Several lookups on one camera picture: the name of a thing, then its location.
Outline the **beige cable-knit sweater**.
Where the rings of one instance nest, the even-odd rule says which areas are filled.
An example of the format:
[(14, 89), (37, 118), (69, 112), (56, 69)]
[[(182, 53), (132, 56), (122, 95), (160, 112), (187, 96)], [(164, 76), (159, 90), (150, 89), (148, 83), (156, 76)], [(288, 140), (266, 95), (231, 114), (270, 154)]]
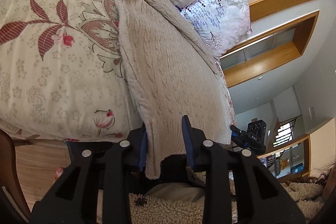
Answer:
[(169, 0), (116, 0), (129, 90), (148, 139), (146, 176), (183, 154), (182, 117), (208, 139), (231, 141), (227, 88), (213, 54)]

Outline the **floral bed quilt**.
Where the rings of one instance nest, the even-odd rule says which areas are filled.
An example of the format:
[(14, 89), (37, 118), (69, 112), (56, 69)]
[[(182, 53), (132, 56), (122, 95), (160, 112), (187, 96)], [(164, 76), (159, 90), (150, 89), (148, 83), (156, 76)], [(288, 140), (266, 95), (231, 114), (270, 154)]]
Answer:
[(1, 129), (19, 139), (121, 140), (141, 127), (115, 0), (1, 0)]

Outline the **lavender print pillow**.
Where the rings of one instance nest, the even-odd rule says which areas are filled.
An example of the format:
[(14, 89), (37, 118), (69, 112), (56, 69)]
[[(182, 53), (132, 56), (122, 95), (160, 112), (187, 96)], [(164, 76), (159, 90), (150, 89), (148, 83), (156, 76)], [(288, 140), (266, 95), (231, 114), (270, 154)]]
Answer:
[(217, 60), (252, 34), (248, 0), (197, 0), (182, 9), (181, 15)]

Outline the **wooden headboard frame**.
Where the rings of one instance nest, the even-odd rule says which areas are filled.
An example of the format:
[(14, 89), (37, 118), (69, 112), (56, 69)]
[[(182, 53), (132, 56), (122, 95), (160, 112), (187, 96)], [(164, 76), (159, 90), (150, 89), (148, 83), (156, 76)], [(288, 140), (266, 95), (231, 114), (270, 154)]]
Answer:
[[(254, 23), (314, 0), (258, 0), (249, 5)], [(314, 32), (319, 11), (308, 12), (248, 38), (222, 57), (228, 87), (240, 85), (301, 57)]]

